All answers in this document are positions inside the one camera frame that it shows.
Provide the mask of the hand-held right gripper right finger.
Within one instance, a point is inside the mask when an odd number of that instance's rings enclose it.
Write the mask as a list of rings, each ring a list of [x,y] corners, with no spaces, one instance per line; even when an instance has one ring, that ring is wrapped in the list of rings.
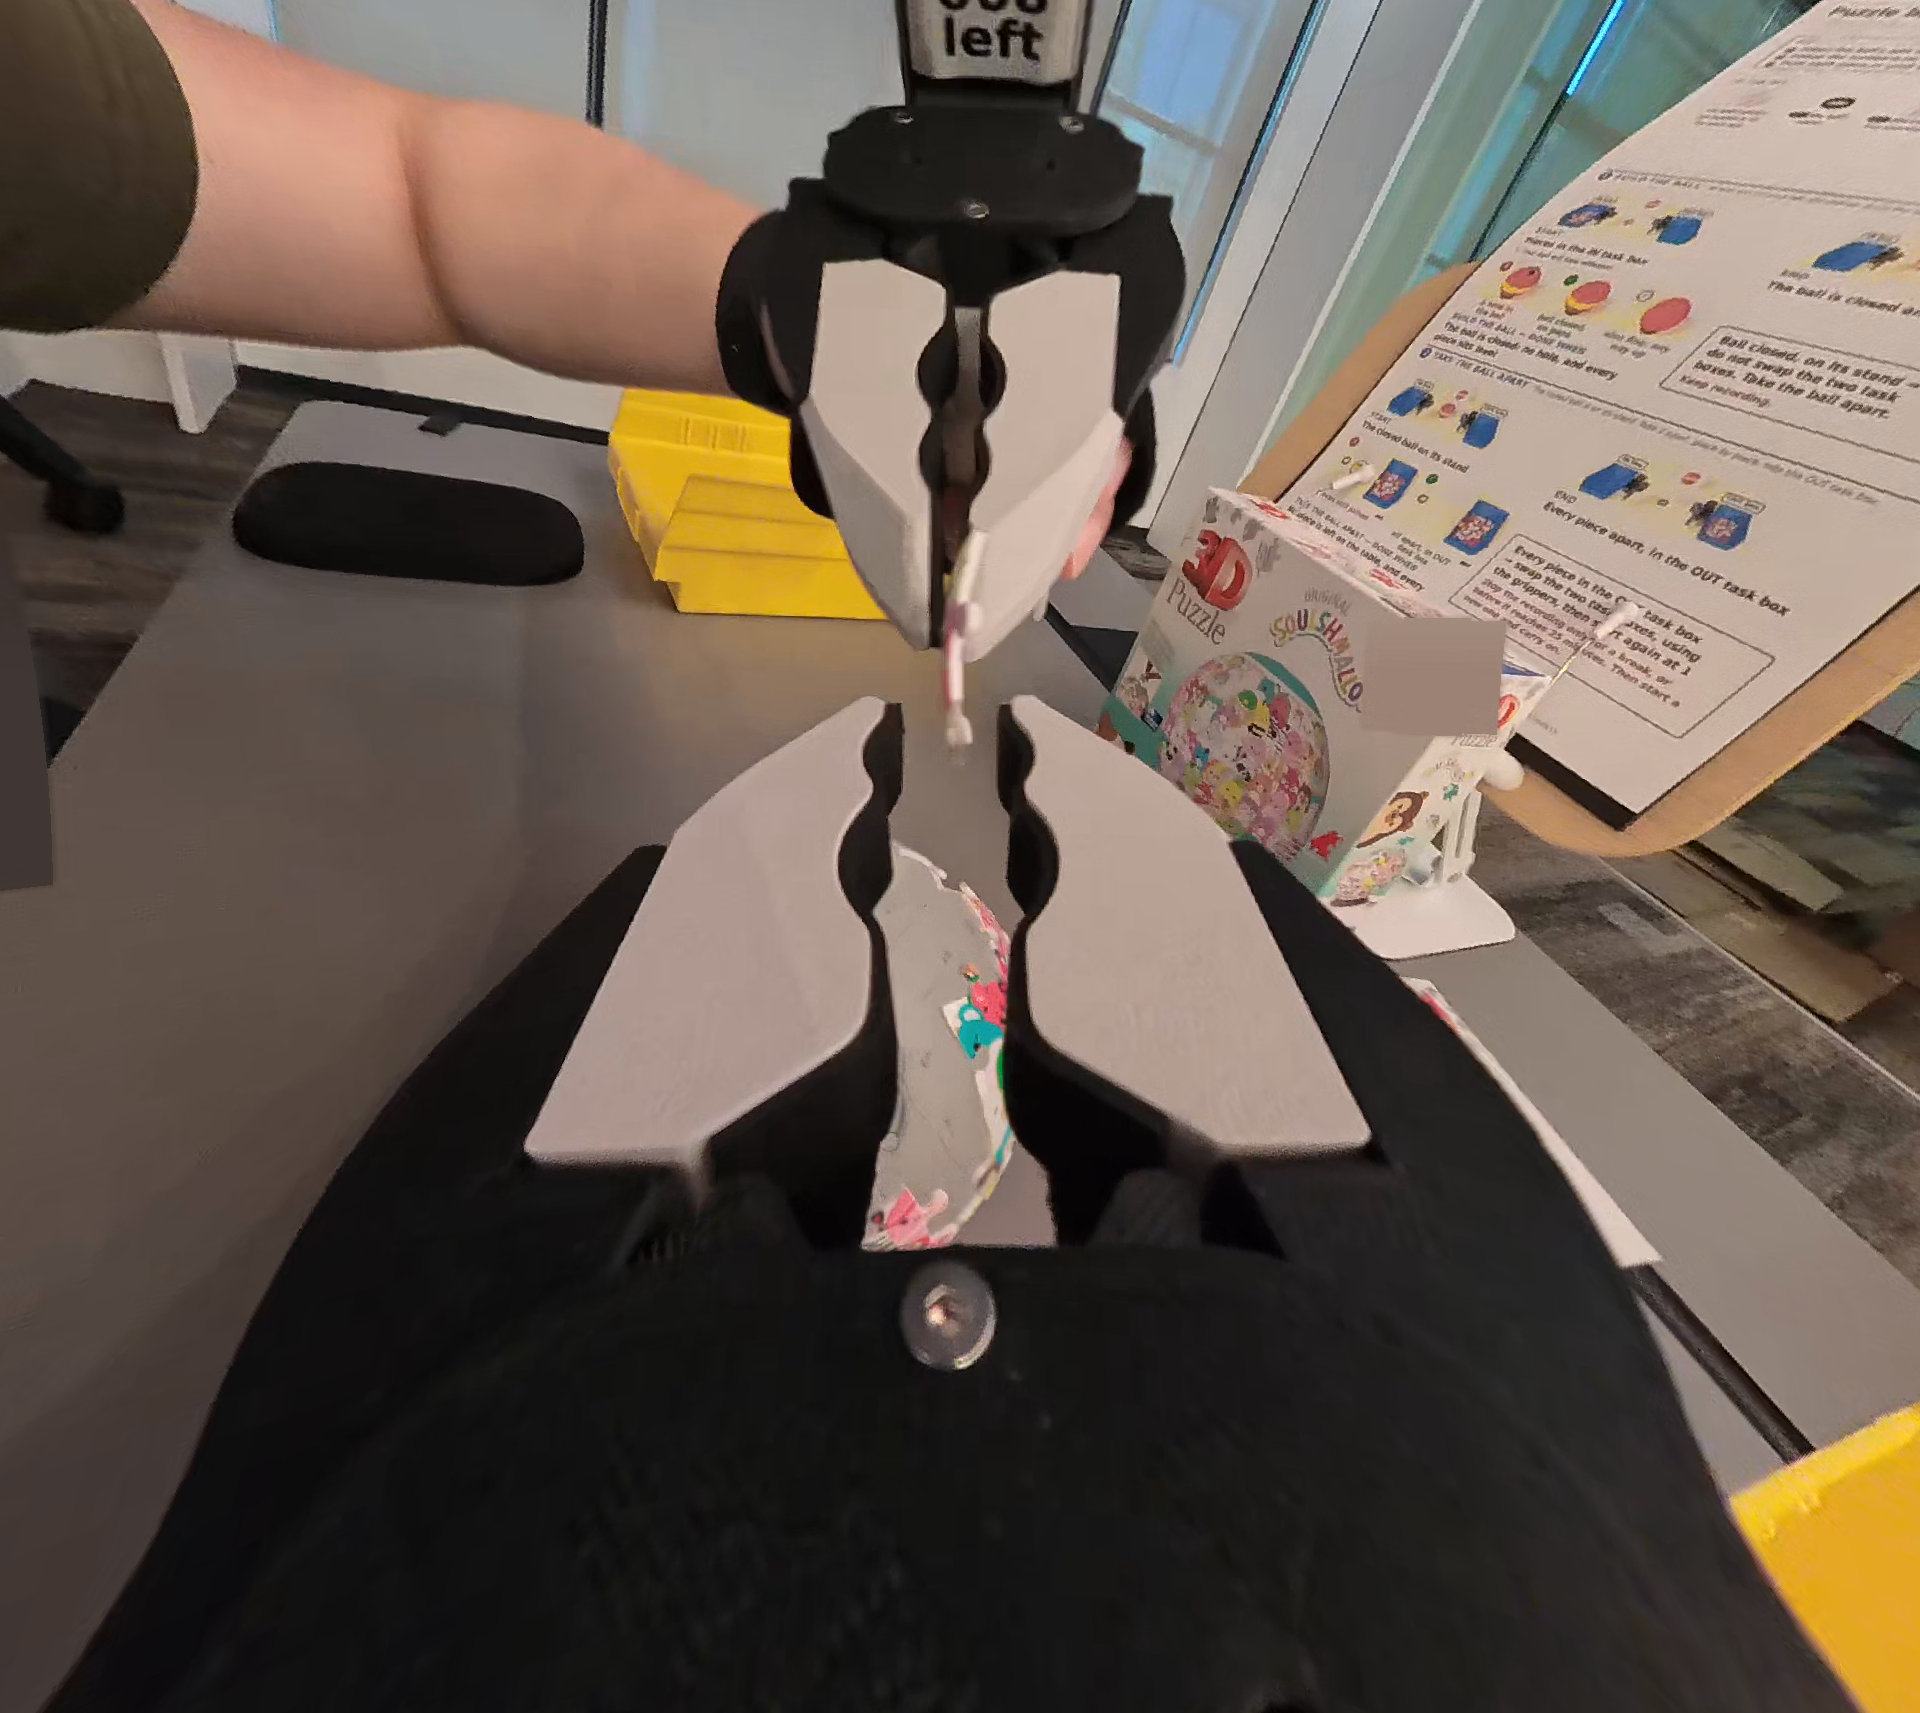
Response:
[[[1236,846],[1045,701],[1000,708],[1005,1095],[1046,1173],[1348,1156],[1370,1128]]]

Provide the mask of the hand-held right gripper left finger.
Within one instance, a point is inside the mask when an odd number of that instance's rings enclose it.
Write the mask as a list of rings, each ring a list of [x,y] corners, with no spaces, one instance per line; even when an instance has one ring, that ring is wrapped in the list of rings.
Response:
[[[543,1167],[868,1173],[899,1050],[877,911],[904,721],[861,696],[665,846],[530,1126]]]

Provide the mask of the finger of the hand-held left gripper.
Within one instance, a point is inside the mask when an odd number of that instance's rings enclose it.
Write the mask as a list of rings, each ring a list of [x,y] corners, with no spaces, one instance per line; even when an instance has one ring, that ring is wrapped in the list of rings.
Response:
[[[946,290],[892,261],[827,261],[801,424],[851,562],[914,649],[941,636],[939,494],[923,451],[936,407],[923,358]]]
[[[967,665],[1045,607],[1111,485],[1121,303],[1114,272],[1053,271],[984,312],[1002,389],[982,422],[987,472],[969,514]]]

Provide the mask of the yellow plastic bin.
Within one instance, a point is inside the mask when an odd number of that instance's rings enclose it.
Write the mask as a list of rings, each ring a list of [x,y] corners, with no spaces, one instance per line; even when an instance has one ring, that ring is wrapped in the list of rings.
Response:
[[[1865,1712],[1918,1708],[1918,1409],[1731,1500],[1777,1594]]]
[[[790,476],[788,422],[732,397],[631,389],[609,439],[626,527],[683,612],[885,620]]]

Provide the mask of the colourful puzzle ball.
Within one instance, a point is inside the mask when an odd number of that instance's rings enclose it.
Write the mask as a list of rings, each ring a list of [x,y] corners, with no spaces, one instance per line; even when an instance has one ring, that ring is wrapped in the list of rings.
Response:
[[[1006,1173],[1000,1053],[1013,940],[997,913],[897,845],[877,906],[897,1034],[897,1103],[877,1150],[867,1254],[951,1247]]]

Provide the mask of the colourful puzzle piece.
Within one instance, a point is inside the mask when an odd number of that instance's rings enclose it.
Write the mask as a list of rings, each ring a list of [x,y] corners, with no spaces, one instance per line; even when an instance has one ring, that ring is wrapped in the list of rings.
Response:
[[[974,743],[969,711],[969,666],[977,658],[977,636],[984,624],[978,585],[988,552],[988,537],[969,528],[942,588],[941,617],[941,703],[942,732],[951,753],[963,756]]]

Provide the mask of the person's left forearm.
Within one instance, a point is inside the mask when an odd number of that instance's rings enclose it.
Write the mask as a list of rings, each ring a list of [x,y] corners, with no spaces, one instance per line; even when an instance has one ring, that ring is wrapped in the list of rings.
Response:
[[[404,91],[130,2],[185,92],[198,196],[168,271],[111,327],[473,348],[564,380],[729,390],[716,301],[747,200],[586,122]]]

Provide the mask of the puzzle ball cardboard box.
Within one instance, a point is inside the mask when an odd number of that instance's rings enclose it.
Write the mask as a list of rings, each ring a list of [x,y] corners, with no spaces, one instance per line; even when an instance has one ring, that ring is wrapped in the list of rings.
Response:
[[[1464,814],[1559,670],[1270,501],[1212,493],[1101,734],[1351,913],[1459,878]]]

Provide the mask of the person's left hand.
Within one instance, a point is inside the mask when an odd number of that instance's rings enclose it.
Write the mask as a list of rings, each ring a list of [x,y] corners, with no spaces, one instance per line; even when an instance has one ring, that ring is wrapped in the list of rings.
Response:
[[[1069,552],[1067,562],[1060,568],[1060,581],[1074,581],[1085,575],[1093,562],[1093,556],[1108,537],[1108,531],[1117,516],[1118,494],[1131,476],[1135,460],[1132,443],[1123,439],[1117,446],[1114,463],[1104,480],[1098,501],[1093,504],[1087,524],[1081,528],[1072,551]]]

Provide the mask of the white stand foot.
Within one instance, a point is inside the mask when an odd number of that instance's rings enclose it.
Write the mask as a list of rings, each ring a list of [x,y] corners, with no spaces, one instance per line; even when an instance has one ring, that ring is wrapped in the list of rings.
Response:
[[[1449,807],[1428,846],[1416,846],[1405,874],[1378,898],[1348,909],[1343,921],[1388,963],[1433,958],[1506,944],[1519,926],[1473,878],[1476,831],[1488,791],[1515,791],[1525,768],[1504,748],[1493,750],[1487,773]]]

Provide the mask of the white instruction leaflet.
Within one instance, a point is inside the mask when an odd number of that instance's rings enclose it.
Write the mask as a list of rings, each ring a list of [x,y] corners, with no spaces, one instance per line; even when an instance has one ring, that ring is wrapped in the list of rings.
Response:
[[[1483,1068],[1501,1085],[1501,1090],[1515,1105],[1520,1116],[1531,1124],[1544,1150],[1573,1190],[1589,1222],[1594,1223],[1599,1238],[1606,1246],[1612,1261],[1623,1272],[1650,1269],[1660,1261],[1660,1252],[1650,1246],[1643,1231],[1629,1220],[1621,1205],[1597,1181],[1594,1173],[1578,1159],[1547,1115],[1526,1097],[1522,1087],[1493,1054],[1484,1040],[1453,1007],[1439,984],[1426,978],[1405,976],[1406,988],[1459,1036],[1468,1053],[1476,1057]]]

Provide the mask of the black textured wrist rest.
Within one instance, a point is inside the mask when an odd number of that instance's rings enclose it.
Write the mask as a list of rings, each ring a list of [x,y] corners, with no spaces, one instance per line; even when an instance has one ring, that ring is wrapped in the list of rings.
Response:
[[[230,512],[268,562],[369,579],[538,588],[579,576],[577,514],[526,489],[347,460],[264,470]]]

